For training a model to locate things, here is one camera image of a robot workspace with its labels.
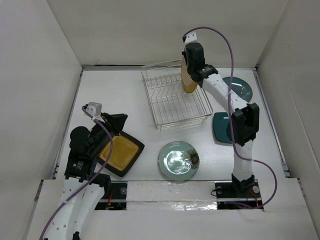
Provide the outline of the beige bird painted plate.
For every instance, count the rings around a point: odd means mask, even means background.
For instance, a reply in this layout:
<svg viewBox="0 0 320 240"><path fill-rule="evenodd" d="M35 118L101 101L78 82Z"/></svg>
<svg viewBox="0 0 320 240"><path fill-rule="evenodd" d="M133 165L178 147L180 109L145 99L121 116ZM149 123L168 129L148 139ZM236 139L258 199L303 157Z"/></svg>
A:
<svg viewBox="0 0 320 240"><path fill-rule="evenodd" d="M181 61L181 80L182 82L184 81L187 83L190 81L193 81L191 76L188 74L187 64L184 57L182 58L182 61Z"/></svg>

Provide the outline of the square brown yellow plate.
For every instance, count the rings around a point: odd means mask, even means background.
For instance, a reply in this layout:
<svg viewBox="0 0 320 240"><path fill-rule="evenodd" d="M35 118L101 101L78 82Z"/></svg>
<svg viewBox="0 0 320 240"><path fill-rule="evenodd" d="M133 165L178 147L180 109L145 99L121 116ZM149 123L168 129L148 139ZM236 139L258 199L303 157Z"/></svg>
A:
<svg viewBox="0 0 320 240"><path fill-rule="evenodd" d="M114 136L113 149L105 168L113 174L124 177L141 155L145 145L138 139L122 131L120 135ZM111 149L110 139L105 133L98 146L97 162L105 163Z"/></svg>

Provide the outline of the round woven bamboo plate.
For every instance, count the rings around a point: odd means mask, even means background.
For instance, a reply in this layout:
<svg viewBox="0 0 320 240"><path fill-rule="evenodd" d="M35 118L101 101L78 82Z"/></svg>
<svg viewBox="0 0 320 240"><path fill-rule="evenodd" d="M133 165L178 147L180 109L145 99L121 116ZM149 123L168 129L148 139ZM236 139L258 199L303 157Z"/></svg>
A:
<svg viewBox="0 0 320 240"><path fill-rule="evenodd" d="M194 92L198 86L198 84L193 80L189 82L183 81L182 83L183 83L183 89L187 94L191 94L192 92Z"/></svg>

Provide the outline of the light green flower plate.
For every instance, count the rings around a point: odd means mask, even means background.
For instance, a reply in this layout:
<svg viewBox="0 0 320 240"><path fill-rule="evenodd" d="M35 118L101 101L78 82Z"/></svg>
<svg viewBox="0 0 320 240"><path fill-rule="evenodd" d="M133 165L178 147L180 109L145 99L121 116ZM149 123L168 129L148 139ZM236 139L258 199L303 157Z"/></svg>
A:
<svg viewBox="0 0 320 240"><path fill-rule="evenodd" d="M188 181L199 169L200 157L187 142L173 141L165 145L158 155L159 169L172 181Z"/></svg>

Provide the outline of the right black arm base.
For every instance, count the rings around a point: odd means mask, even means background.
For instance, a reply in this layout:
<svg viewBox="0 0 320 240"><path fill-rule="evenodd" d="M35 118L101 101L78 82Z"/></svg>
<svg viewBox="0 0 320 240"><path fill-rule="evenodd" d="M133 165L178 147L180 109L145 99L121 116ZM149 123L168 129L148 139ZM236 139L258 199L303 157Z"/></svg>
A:
<svg viewBox="0 0 320 240"><path fill-rule="evenodd" d="M240 193L235 192L230 181L215 182L214 186L211 195L216 197L218 210L249 209L263 204L257 182Z"/></svg>

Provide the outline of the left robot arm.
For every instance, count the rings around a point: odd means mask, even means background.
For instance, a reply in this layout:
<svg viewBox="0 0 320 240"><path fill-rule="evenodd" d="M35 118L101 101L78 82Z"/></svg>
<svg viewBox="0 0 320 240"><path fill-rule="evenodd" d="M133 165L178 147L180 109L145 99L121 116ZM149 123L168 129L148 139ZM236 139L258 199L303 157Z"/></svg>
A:
<svg viewBox="0 0 320 240"><path fill-rule="evenodd" d="M70 152L59 206L40 234L41 240L79 240L101 198L111 194L111 178L96 170L98 155L114 146L128 115L102 113L92 129L78 126L70 133Z"/></svg>

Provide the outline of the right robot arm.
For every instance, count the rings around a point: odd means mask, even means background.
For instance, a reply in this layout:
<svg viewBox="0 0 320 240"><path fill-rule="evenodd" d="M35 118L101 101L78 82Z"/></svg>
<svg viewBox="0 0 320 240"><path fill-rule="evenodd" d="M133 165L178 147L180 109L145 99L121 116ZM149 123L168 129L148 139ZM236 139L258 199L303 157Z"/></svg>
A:
<svg viewBox="0 0 320 240"><path fill-rule="evenodd" d="M222 79L218 71L205 63L203 46L198 42L187 43L182 52L186 67L182 76L188 87L195 83L207 91L228 112L229 131L233 145L233 171L231 191L242 197L254 184L252 150L259 131L260 108L239 97Z"/></svg>

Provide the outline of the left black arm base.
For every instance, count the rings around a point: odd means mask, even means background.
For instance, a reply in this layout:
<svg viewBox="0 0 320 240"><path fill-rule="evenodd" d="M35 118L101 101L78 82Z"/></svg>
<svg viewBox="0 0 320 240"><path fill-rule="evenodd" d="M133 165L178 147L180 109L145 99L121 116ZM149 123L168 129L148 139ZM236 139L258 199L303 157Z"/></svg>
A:
<svg viewBox="0 0 320 240"><path fill-rule="evenodd" d="M112 181L109 194L98 202L95 210L121 211L127 209L127 181Z"/></svg>

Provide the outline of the round dark teal plate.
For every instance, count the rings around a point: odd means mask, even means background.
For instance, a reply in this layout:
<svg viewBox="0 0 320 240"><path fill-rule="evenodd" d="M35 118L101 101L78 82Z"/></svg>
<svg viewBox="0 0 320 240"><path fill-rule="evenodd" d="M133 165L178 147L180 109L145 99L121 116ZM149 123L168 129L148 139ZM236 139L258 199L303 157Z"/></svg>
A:
<svg viewBox="0 0 320 240"><path fill-rule="evenodd" d="M251 86L241 78L233 77L231 89L244 101L250 102L253 97Z"/></svg>

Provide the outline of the square dark teal plate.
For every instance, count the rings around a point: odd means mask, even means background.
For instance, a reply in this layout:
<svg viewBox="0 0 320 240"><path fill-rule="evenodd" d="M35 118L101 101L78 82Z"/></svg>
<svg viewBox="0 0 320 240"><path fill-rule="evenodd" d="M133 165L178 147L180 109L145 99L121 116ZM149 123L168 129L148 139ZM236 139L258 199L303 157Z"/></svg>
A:
<svg viewBox="0 0 320 240"><path fill-rule="evenodd" d="M227 134L229 123L229 115L226 112L216 112L213 115L213 135L218 142L223 144L232 144L232 140Z"/></svg>

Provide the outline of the silver taped front rail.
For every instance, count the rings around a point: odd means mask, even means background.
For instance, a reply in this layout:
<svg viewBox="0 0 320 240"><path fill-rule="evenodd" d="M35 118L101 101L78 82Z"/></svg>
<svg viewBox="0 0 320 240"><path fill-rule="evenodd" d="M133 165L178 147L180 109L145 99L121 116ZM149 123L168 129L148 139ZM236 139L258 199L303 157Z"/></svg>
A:
<svg viewBox="0 0 320 240"><path fill-rule="evenodd" d="M128 181L128 211L215 211L214 181Z"/></svg>

